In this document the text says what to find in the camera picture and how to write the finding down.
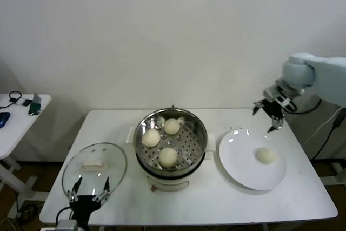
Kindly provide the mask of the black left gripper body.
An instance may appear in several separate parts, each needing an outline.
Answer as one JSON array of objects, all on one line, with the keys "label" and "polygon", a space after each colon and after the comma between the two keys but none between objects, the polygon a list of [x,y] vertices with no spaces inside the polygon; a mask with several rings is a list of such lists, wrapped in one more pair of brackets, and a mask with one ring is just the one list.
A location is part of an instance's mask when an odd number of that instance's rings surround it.
[{"label": "black left gripper body", "polygon": [[95,195],[79,195],[69,202],[73,211],[72,219],[78,223],[88,223],[93,212],[101,208],[101,202]]}]

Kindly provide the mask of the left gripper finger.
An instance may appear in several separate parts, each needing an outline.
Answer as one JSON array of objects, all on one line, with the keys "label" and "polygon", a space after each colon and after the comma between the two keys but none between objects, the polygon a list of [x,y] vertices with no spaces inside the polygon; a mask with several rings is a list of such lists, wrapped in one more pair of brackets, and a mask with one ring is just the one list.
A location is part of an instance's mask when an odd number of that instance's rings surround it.
[{"label": "left gripper finger", "polygon": [[79,187],[82,183],[82,180],[83,180],[83,178],[80,176],[78,178],[78,181],[75,182],[75,184],[73,185],[72,189],[68,190],[68,198],[69,198],[70,202],[73,202],[77,199],[77,193],[78,193]]},{"label": "left gripper finger", "polygon": [[107,177],[103,191],[93,198],[93,201],[104,203],[110,197],[110,182],[109,177]]}]

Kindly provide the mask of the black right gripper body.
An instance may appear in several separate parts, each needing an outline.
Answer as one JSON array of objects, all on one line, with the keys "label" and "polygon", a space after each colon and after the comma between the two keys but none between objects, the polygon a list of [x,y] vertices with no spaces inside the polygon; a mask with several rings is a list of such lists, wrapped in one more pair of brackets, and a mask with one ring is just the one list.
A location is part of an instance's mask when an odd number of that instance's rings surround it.
[{"label": "black right gripper body", "polygon": [[264,111],[270,118],[284,119],[282,107],[276,101],[270,102],[264,99]]}]

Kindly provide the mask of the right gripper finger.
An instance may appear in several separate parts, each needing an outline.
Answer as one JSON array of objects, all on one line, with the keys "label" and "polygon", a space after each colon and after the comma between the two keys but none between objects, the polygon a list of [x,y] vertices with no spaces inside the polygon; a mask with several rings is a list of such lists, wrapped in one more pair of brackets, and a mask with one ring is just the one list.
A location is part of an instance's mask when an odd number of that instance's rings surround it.
[{"label": "right gripper finger", "polygon": [[266,104],[267,104],[266,100],[260,100],[260,101],[254,102],[252,114],[255,115],[259,110],[266,111]]},{"label": "right gripper finger", "polygon": [[280,130],[283,125],[283,118],[272,117],[271,118],[271,127],[268,129],[268,132],[273,132],[275,130]]}]

